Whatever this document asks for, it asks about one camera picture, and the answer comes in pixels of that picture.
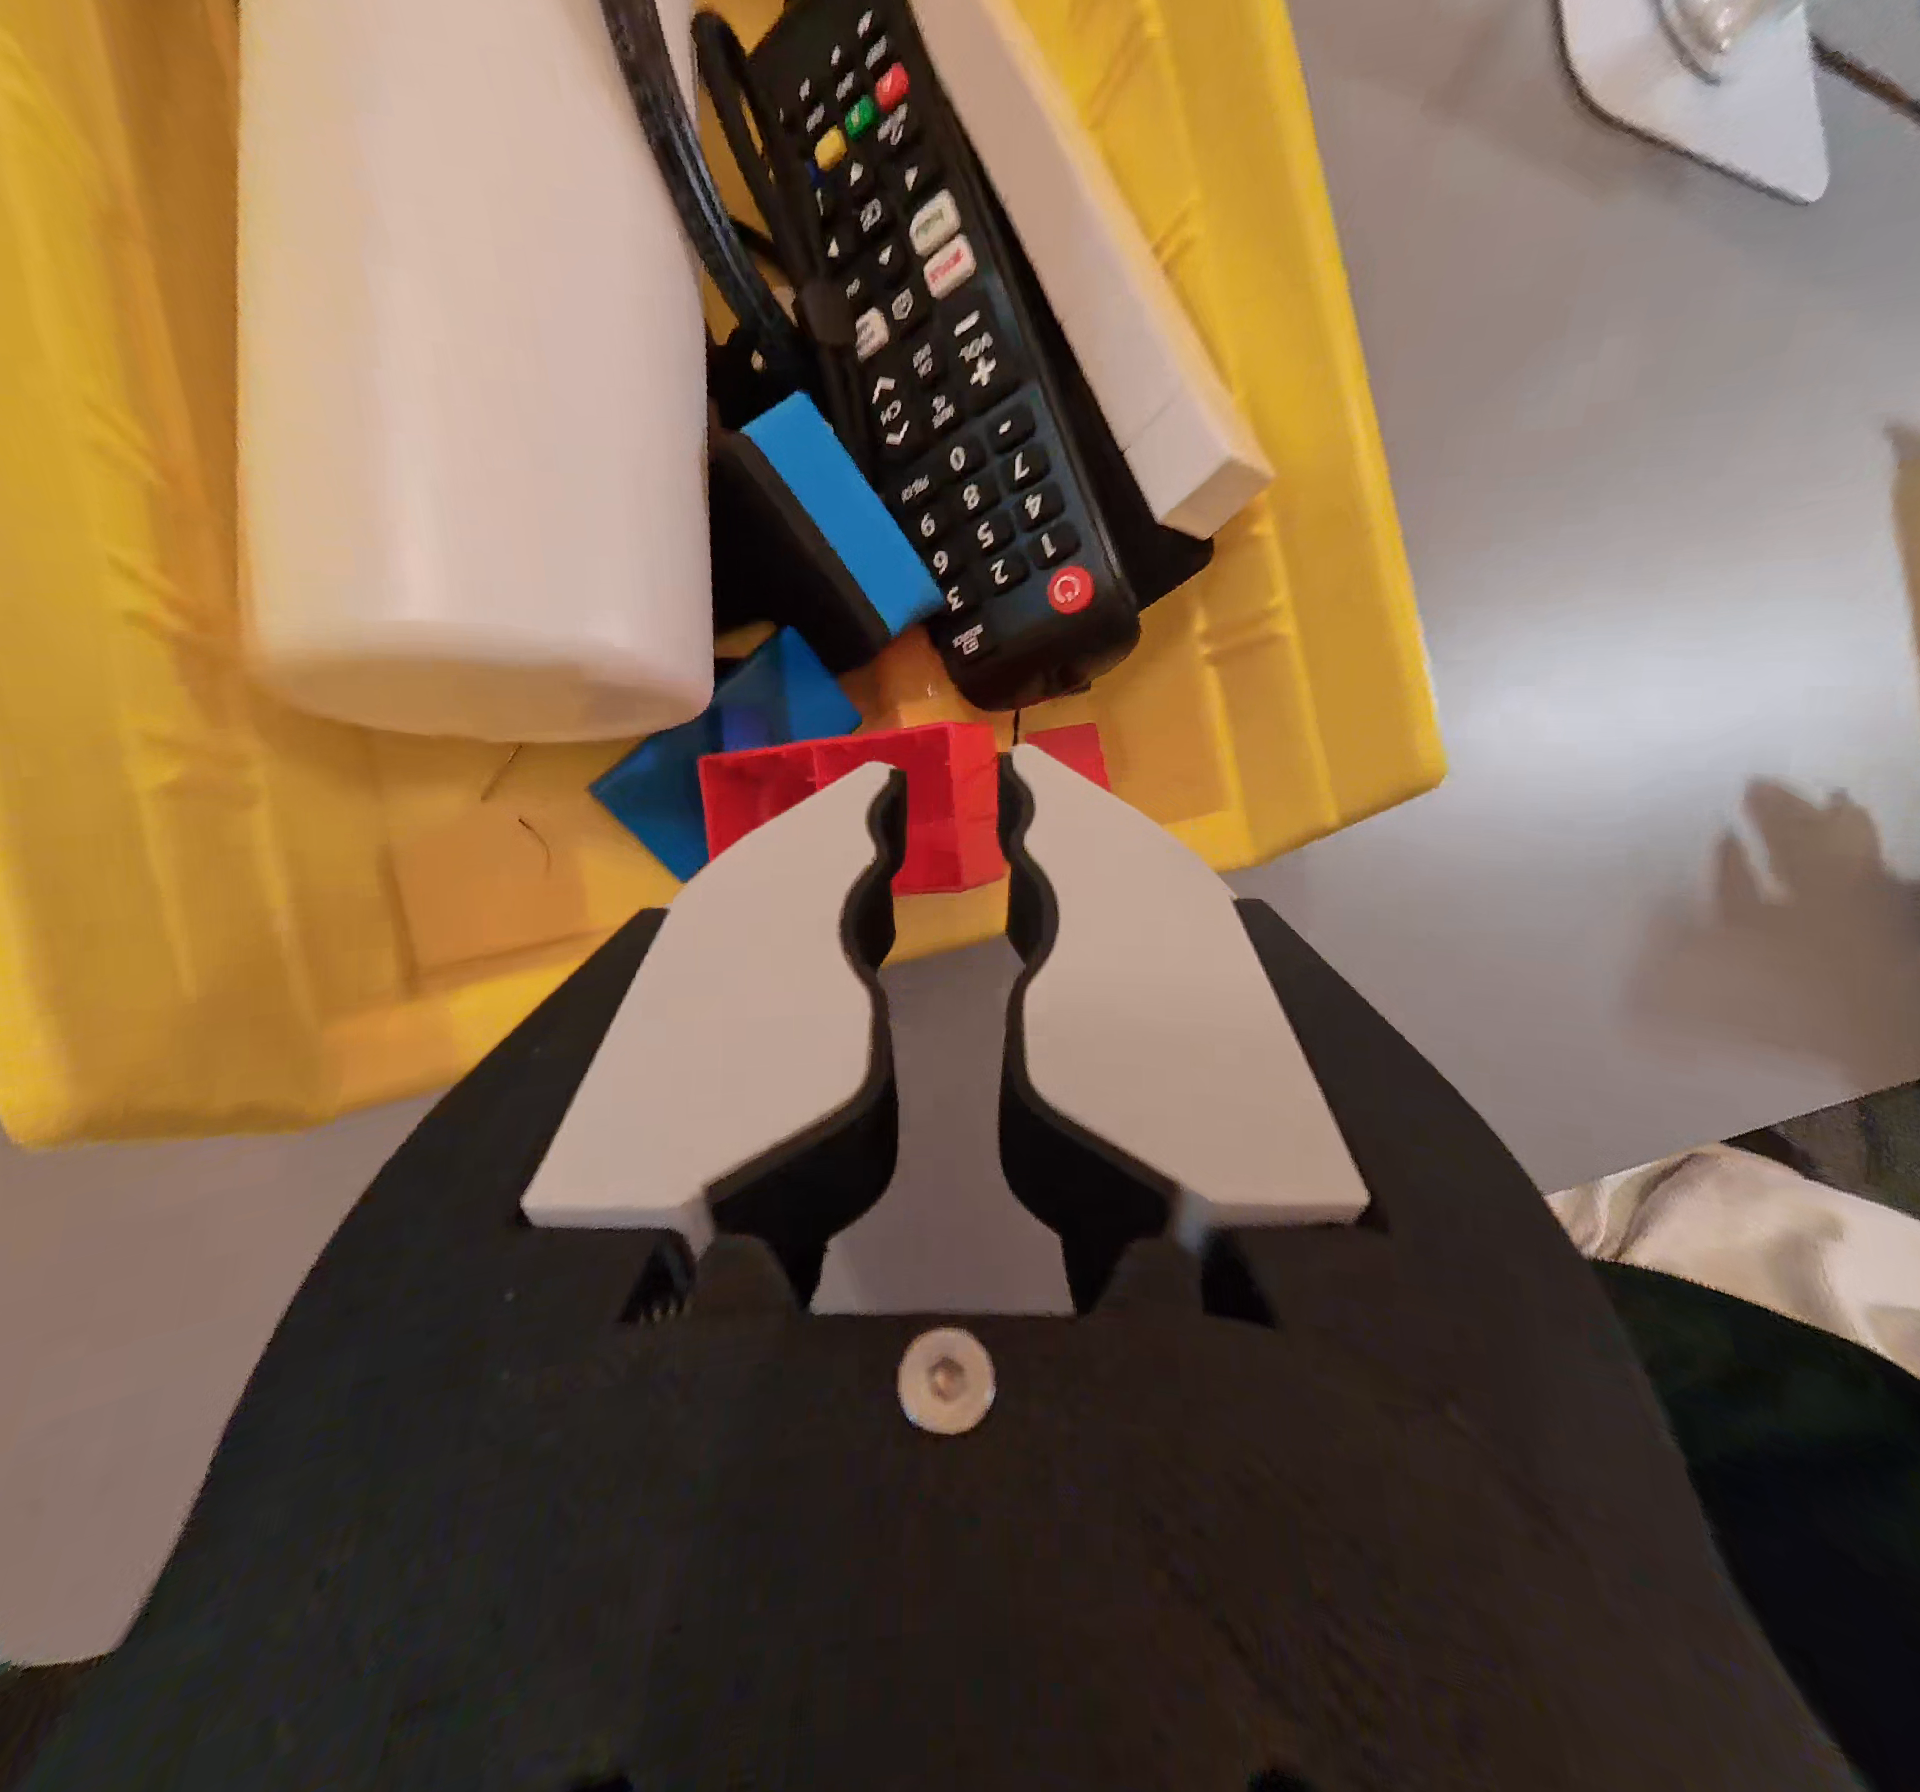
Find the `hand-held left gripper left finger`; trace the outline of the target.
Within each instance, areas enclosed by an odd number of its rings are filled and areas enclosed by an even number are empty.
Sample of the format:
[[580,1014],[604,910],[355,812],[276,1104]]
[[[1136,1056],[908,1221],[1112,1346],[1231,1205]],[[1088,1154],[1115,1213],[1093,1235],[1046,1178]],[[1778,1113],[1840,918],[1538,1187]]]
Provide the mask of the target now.
[[891,1079],[906,778],[864,764],[720,853],[658,922],[520,1213],[705,1251]]

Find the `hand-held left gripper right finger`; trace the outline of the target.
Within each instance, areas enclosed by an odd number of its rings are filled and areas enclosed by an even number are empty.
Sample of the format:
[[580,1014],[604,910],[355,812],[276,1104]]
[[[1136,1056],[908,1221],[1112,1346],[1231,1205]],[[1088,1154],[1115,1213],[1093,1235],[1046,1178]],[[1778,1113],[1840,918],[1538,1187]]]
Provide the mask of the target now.
[[1009,1187],[1071,1260],[1351,1227],[1372,1196],[1235,893],[1043,747],[999,764]]

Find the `red toy brick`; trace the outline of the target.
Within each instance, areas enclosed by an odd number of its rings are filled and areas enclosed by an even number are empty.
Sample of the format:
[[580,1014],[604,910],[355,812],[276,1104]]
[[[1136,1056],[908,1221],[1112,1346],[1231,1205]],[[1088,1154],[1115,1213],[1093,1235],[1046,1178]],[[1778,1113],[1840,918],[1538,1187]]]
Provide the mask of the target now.
[[803,804],[855,768],[880,764],[906,781],[906,845],[896,897],[953,897],[1006,873],[996,832],[998,743],[982,724],[801,740],[700,758],[709,857]]

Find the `blue and black eraser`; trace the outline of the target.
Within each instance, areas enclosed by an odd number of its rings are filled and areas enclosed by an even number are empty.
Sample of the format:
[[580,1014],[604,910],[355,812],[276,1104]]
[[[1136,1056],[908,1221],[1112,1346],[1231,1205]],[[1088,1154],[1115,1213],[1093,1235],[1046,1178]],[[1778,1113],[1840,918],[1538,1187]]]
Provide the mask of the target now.
[[709,437],[717,632],[795,632],[832,676],[867,669],[944,609],[880,494],[806,395]]

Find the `yellow plastic bin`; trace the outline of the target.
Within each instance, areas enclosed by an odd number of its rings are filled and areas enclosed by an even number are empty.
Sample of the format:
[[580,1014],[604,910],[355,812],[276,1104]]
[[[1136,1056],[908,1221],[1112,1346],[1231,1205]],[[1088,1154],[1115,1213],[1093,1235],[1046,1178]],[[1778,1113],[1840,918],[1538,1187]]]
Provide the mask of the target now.
[[[1017,0],[1275,484],[1024,736],[1220,871],[1445,774],[1287,0]],[[3,1087],[26,1148],[444,1088],[678,882],[621,741],[290,710],[241,666],[233,0],[3,0]]]

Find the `grey desk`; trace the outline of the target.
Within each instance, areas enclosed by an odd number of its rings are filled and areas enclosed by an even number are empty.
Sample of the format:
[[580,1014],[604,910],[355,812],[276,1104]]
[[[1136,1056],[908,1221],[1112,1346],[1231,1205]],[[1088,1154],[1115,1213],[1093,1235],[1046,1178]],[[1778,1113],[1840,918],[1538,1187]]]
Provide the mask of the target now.
[[[1917,121],[1788,207],[1605,126],[1551,0],[1289,0],[1444,784],[1235,884],[1544,1192],[1917,1080]],[[996,1163],[1002,942],[894,965],[896,1189],[826,1311],[1066,1311]],[[427,1101],[5,1144],[5,1661],[129,1630]]]

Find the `blue triangular block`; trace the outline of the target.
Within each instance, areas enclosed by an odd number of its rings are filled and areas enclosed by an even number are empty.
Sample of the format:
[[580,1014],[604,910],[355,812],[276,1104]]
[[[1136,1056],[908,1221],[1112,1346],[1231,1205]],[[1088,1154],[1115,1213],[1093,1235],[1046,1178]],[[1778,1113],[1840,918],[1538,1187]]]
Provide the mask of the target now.
[[641,741],[589,794],[683,884],[711,857],[703,760],[848,737],[861,724],[843,684],[801,635],[781,629],[747,658],[719,666],[705,712]]

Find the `orange block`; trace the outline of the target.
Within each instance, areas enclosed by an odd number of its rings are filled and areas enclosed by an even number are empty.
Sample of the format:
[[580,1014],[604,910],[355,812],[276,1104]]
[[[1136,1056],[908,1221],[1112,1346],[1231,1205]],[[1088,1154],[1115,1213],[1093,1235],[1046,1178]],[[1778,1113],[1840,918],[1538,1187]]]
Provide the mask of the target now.
[[839,676],[836,682],[857,709],[864,734],[987,718],[958,693],[928,629],[901,635],[870,666]]

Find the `cream white shirt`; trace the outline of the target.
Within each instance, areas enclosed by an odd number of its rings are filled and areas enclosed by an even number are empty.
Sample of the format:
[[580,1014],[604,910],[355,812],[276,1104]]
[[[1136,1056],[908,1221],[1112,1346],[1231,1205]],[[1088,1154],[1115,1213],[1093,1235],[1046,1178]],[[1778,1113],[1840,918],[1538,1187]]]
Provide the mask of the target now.
[[1729,1144],[1549,1193],[1593,1260],[1699,1285],[1919,1373],[1919,1221]]

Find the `black remote control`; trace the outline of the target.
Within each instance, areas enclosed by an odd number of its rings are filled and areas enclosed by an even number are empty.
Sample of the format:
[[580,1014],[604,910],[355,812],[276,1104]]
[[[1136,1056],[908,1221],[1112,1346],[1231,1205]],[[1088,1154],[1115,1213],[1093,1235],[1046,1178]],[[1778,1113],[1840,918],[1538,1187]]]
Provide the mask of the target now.
[[938,582],[960,697],[1085,694],[1140,644],[1145,512],[908,0],[784,0],[747,57],[782,210],[850,322],[857,456]]

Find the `white tumbler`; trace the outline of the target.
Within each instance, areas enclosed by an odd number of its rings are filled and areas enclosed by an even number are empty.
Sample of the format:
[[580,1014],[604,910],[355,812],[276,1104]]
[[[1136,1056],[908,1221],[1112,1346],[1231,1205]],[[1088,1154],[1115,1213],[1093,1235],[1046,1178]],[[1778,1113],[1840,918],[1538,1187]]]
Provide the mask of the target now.
[[713,694],[703,279],[599,0],[238,0],[257,677],[496,743]]

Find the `dark green zip jacket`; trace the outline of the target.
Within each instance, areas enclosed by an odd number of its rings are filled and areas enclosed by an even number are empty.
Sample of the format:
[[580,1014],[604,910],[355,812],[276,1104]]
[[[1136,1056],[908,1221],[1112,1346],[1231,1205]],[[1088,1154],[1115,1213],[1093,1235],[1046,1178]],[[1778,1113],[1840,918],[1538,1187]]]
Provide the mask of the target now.
[[1601,1260],[1723,1563],[1865,1789],[1919,1786],[1919,1384],[1712,1287]]

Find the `white long box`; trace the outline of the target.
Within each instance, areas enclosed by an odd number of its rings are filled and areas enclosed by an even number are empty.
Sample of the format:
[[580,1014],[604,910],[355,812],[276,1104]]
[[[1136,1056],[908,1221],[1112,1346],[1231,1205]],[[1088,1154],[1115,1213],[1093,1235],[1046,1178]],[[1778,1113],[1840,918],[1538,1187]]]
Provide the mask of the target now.
[[908,0],[931,68],[1154,520],[1212,541],[1275,482],[1017,0]]

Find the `white tilting stand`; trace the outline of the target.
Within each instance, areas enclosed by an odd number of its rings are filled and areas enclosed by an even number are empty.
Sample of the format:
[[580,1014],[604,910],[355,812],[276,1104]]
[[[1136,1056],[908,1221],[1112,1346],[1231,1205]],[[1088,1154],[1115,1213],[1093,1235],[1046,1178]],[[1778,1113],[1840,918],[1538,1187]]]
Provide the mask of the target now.
[[1554,0],[1607,122],[1797,207],[1829,186],[1810,11],[1837,0]]

